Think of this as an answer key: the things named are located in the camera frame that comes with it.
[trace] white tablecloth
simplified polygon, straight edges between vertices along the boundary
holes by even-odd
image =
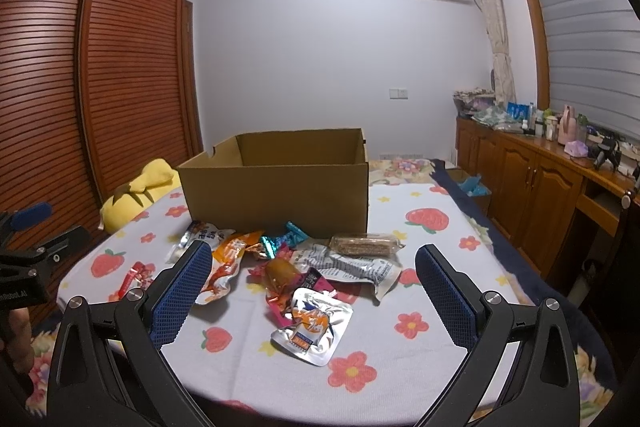
[[[162,348],[190,391],[313,423],[398,425],[423,415],[466,350],[453,344],[417,283],[418,248],[434,243],[482,291],[498,290],[512,303],[517,299],[504,285],[493,255],[441,187],[376,185],[369,190],[369,230],[402,238],[406,246],[399,260],[405,270],[380,304],[366,286],[353,297],[353,318],[329,365],[309,365],[271,346],[275,325],[264,289],[247,273],[255,263],[245,259],[231,293],[194,306],[176,341]],[[417,209],[423,210],[408,217]],[[190,222],[181,190],[174,190],[79,261],[60,285],[59,305],[64,308],[75,295],[91,303],[107,301],[136,261],[160,271]],[[516,349],[509,347],[481,405],[493,403],[500,393]]]

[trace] orange snack package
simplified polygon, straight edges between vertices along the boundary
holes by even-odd
[[[244,249],[255,245],[264,233],[262,230],[252,233],[235,233],[227,237],[212,253],[211,274],[196,298],[196,304],[216,301],[229,293],[231,279],[238,275]]]

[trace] louvered door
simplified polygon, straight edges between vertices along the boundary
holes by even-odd
[[[82,88],[92,160],[104,195],[153,158],[193,154],[186,131],[182,0],[91,0]]]
[[[49,201],[54,211],[16,235],[15,248],[72,225],[97,230],[98,199],[76,99],[80,1],[0,0],[0,209]],[[80,254],[61,263],[50,291]]]

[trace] metal screw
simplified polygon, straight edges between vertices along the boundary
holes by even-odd
[[[500,304],[502,302],[502,297],[496,292],[487,292],[484,298],[491,304]]]
[[[545,301],[546,307],[550,310],[556,311],[560,309],[560,304],[555,299],[547,299]]]
[[[132,288],[127,292],[127,301],[139,301],[145,291],[142,288]]]
[[[78,308],[80,306],[80,304],[82,304],[83,301],[84,301],[84,299],[81,296],[77,295],[76,297],[71,297],[69,299],[68,306],[70,308]]]

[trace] window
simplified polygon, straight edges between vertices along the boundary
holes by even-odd
[[[540,0],[550,107],[640,139],[640,21],[628,0]]]

